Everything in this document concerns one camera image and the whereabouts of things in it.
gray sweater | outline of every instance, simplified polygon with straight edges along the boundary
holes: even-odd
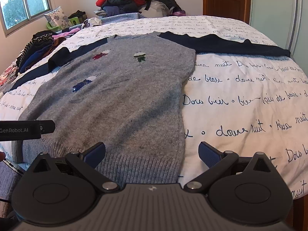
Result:
[[[19,120],[53,120],[39,140],[13,143],[13,158],[62,157],[102,141],[96,168],[123,183],[176,183],[184,158],[181,85],[195,50],[151,33],[113,36],[63,66],[43,84]]]

ribbed gray plate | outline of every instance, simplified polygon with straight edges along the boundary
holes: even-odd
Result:
[[[119,193],[102,196],[93,211],[61,227],[21,223],[14,231],[291,231],[283,223],[247,227],[215,213],[201,194],[179,184],[127,184]]]

window frame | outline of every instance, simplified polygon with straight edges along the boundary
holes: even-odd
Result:
[[[31,16],[30,11],[29,11],[28,2],[27,2],[27,0],[23,0],[23,6],[24,6],[24,9],[25,9],[27,19],[21,21],[20,23],[14,25],[13,27],[11,27],[9,29],[7,29],[7,27],[5,25],[4,16],[3,16],[3,13],[2,13],[2,7],[1,7],[1,4],[0,4],[0,21],[1,21],[1,24],[2,24],[2,28],[3,28],[3,32],[4,32],[5,37],[8,37],[10,34],[14,33],[15,31],[22,28],[23,26],[43,17],[44,14],[51,12],[53,10],[52,5],[51,5],[51,0],[46,0],[46,1],[47,1],[48,9],[44,10],[44,11],[42,11],[42,12],[36,14],[36,15]]]

white bedspread with writing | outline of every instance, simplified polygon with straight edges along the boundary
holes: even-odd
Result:
[[[136,35],[171,31],[201,37],[275,45],[244,22],[208,16],[149,18],[83,29],[64,41],[70,51],[111,35]],[[44,58],[30,70],[47,62]],[[41,84],[57,74],[27,82],[0,99],[0,120],[18,120]],[[220,151],[243,157],[262,151],[289,186],[294,198],[308,192],[308,79],[287,57],[197,55],[196,67],[182,88],[181,108],[185,128],[185,159],[179,182],[184,185],[207,167],[198,156],[206,141]],[[11,142],[0,149],[12,154]]]

floral pillow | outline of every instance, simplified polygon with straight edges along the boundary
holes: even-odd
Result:
[[[65,29],[73,26],[61,7],[45,14],[44,16],[52,27],[59,26],[61,29]]]

